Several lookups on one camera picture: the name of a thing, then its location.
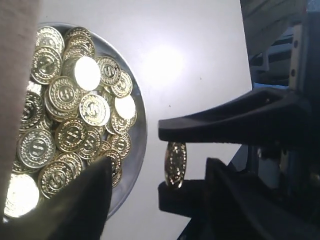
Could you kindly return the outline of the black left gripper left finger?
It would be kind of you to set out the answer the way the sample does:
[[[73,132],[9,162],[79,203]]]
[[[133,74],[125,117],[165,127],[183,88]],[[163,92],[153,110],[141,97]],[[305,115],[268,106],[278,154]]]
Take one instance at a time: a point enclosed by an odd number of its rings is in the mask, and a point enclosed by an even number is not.
[[[205,178],[158,186],[161,211],[207,223],[215,240],[318,240],[319,227],[296,217],[258,176],[206,160]]]

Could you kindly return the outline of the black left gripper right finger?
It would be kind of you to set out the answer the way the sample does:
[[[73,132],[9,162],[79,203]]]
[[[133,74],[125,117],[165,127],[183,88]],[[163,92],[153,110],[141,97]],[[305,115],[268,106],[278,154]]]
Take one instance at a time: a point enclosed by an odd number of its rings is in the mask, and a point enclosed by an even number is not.
[[[302,145],[311,122],[307,99],[264,87],[202,112],[159,120],[158,137],[177,143]]]

